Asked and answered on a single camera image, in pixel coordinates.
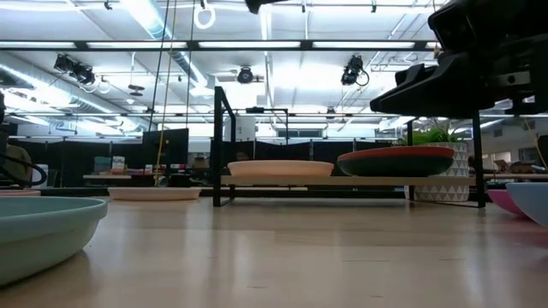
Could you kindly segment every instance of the potted plant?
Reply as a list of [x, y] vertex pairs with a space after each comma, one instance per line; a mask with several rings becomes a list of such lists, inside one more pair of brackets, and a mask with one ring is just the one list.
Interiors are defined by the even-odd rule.
[[[442, 146], [454, 150], [453, 164], [437, 176], [469, 177], [468, 144], [459, 142], [453, 132], [455, 129], [450, 127], [449, 121], [440, 123], [438, 120], [432, 120], [432, 126], [426, 131], [413, 131], [413, 145]], [[408, 187], [405, 187], [405, 195], [406, 198], [409, 198]], [[468, 196], [468, 186], [417, 186], [414, 189], [414, 199], [422, 201], [465, 202], [468, 201]]]

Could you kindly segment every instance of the wooden floor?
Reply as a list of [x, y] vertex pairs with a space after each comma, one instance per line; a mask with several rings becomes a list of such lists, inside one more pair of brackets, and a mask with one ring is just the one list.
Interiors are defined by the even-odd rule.
[[113, 203], [84, 252], [0, 289], [6, 308], [547, 306], [548, 228], [389, 200]]

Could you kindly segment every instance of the green plant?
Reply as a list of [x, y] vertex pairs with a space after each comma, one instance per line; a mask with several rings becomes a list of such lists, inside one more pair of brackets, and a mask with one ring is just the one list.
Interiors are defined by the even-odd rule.
[[[425, 132], [413, 131], [413, 145], [424, 145], [436, 142], [457, 142], [458, 138], [450, 129], [450, 124], [440, 124], [437, 120], [433, 120], [433, 126]], [[408, 144], [408, 137], [405, 135], [402, 139], [402, 144]]]

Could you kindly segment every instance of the beige bowl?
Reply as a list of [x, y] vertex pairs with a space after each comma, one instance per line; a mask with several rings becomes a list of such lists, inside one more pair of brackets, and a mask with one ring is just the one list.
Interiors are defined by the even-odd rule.
[[40, 197], [42, 193], [34, 190], [0, 190], [0, 197]]
[[197, 199], [200, 191], [200, 188], [179, 187], [111, 187], [109, 195], [112, 200], [183, 201]]
[[332, 163], [310, 161], [246, 161], [229, 163], [233, 176], [307, 176], [329, 177]]

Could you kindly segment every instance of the light blue bowl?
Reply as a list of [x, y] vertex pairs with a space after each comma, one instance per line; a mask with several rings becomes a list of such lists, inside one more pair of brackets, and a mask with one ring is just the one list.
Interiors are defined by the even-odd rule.
[[0, 197], [0, 286], [79, 252], [106, 212], [90, 198]]
[[548, 183], [508, 183], [506, 189], [520, 210], [548, 227]]

